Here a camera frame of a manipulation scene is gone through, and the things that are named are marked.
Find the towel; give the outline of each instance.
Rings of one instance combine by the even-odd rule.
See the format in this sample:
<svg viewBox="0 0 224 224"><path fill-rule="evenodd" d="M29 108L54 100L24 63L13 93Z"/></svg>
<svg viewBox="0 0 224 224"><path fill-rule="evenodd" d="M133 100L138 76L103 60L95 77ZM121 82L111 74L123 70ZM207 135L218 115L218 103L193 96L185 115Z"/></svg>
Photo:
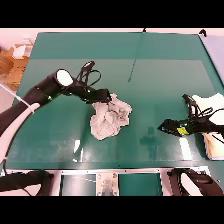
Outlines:
<svg viewBox="0 0 224 224"><path fill-rule="evenodd" d="M196 101L201 111L209 107L213 108L213 112L224 108L224 96L220 93L209 98L201 98L197 95L192 96L192 98ZM216 112L209 120L214 124L224 125L224 110ZM224 160L224 144L212 135L224 141L221 134L203 133L207 156L211 160Z"/></svg>
<svg viewBox="0 0 224 224"><path fill-rule="evenodd" d="M107 103L93 103L96 110L90 120L91 133L98 140L115 136L122 126L129 125L129 114L132 108L129 104L117 99L116 94L110 94L112 101Z"/></svg>

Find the white cloth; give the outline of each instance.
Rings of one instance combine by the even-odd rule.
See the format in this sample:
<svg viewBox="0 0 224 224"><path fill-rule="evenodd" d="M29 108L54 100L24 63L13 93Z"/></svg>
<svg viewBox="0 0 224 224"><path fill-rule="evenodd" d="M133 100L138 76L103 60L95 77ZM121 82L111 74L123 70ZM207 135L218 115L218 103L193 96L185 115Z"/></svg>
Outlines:
<svg viewBox="0 0 224 224"><path fill-rule="evenodd" d="M224 96L220 93L217 93L209 98L201 98L197 95L192 96L192 98L196 101L201 111L209 107L213 108L213 112L218 109L224 108ZM210 117L209 120L214 124L224 125L224 110L216 112L213 116ZM204 133L203 135L204 135L206 152L209 159L224 160L224 144L212 136L214 135L218 139L224 141L222 135L215 133L210 134Z"/></svg>
<svg viewBox="0 0 224 224"><path fill-rule="evenodd" d="M91 133L98 140L115 136L119 133L121 126L129 125L128 115L132 108L129 104L117 99L116 94L110 94L112 101L107 103L93 103L96 110L90 120Z"/></svg>

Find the folded cloth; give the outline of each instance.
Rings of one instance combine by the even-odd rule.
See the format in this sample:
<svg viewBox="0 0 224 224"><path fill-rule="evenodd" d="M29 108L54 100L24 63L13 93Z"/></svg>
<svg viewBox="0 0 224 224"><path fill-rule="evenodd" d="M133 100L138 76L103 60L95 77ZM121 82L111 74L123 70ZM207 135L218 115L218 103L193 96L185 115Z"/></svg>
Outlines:
<svg viewBox="0 0 224 224"><path fill-rule="evenodd" d="M110 94L112 101L107 103L93 103L96 110L90 120L91 133L98 140L115 136L119 133L120 127L129 125L128 115L132 108L129 104L117 99L116 94Z"/></svg>
<svg viewBox="0 0 224 224"><path fill-rule="evenodd" d="M224 96L220 93L209 98L201 98L197 95L192 96L192 98L196 101L201 111L209 107L213 108L213 112L224 108ZM216 112L209 120L214 124L224 125L224 110ZM221 134L203 133L207 156L211 160L224 160L224 144L212 135L224 141Z"/></svg>

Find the gray cloth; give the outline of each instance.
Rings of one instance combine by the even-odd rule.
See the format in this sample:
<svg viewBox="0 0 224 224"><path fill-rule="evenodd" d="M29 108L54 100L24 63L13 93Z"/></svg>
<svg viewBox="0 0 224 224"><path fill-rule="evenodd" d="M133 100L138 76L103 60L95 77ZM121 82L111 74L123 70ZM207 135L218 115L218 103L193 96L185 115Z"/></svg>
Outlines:
<svg viewBox="0 0 224 224"><path fill-rule="evenodd" d="M224 84L224 36L199 36Z"/></svg>

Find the green table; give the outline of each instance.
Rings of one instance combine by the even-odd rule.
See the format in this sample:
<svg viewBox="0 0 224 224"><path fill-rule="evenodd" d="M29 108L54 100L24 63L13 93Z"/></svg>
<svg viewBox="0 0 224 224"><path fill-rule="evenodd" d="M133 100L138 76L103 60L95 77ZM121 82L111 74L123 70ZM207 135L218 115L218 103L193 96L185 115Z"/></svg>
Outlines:
<svg viewBox="0 0 224 224"><path fill-rule="evenodd" d="M123 127L117 136L98 141L90 133L89 123L94 109L77 97L60 96L24 124L12 144L8 168L208 165L211 174L221 180L220 186L224 188L224 162L207 159L202 135L187 137L192 160L185 161L179 138L157 130L166 118L187 117L187 107L181 97L184 93L201 97L224 93L219 76L197 35L38 34L18 95L24 96L29 88L58 68L65 68L76 76L89 60L94 60L95 68L102 73L94 88L108 88L132 106L130 125ZM74 153L78 139L81 144Z"/></svg>

